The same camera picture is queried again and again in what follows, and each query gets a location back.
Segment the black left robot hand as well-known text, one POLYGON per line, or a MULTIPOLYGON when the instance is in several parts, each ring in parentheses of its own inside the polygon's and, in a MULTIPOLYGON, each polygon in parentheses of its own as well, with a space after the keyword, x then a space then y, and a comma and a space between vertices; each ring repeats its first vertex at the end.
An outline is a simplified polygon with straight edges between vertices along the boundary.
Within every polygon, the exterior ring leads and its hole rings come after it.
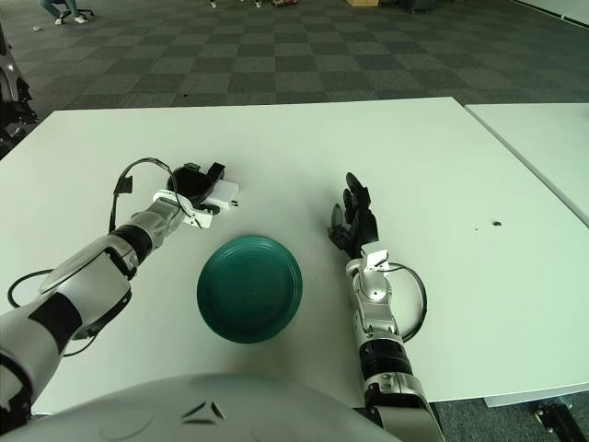
POLYGON ((176 190, 179 195, 186 197, 194 209, 207 210, 217 215, 220 208, 214 204, 206 204, 205 200, 224 176, 225 166, 220 163, 214 162, 206 173, 202 173, 201 167, 197 164, 185 163, 172 172, 172 177, 167 181, 167 188, 171 191, 176 190))

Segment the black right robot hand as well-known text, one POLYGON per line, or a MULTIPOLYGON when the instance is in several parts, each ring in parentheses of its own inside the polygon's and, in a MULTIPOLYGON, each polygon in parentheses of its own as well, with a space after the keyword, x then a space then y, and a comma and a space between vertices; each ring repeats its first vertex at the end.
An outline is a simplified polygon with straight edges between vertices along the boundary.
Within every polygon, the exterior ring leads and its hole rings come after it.
POLYGON ((370 209, 368 188, 351 172, 346 174, 346 184, 343 205, 333 206, 328 236, 339 250, 351 259, 358 259, 363 245, 379 241, 377 223, 370 209))

